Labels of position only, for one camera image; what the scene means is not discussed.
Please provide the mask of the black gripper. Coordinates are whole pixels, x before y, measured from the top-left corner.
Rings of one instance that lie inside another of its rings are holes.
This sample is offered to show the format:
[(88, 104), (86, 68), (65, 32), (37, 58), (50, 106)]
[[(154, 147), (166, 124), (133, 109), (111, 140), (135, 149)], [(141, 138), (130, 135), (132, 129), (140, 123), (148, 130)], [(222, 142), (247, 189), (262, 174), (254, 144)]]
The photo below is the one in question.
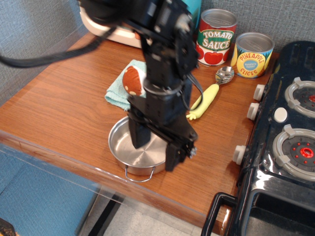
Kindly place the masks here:
[(165, 142), (165, 170), (172, 172), (196, 154), (198, 135), (186, 119), (192, 85), (175, 88), (147, 87), (146, 96), (129, 95), (129, 131), (135, 148), (141, 148), (154, 133)]

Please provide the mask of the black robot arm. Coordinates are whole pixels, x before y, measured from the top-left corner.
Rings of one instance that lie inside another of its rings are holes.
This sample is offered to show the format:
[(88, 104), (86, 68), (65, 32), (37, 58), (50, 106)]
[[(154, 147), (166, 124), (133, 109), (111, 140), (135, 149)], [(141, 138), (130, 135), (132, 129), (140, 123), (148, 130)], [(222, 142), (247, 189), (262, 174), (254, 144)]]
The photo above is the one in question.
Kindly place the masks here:
[(126, 26), (140, 36), (146, 62), (145, 97), (130, 95), (129, 130), (135, 148), (152, 133), (167, 142), (165, 169), (172, 171), (195, 154), (197, 133), (186, 119), (192, 75), (198, 65), (194, 24), (180, 0), (82, 0), (80, 6), (95, 23)]

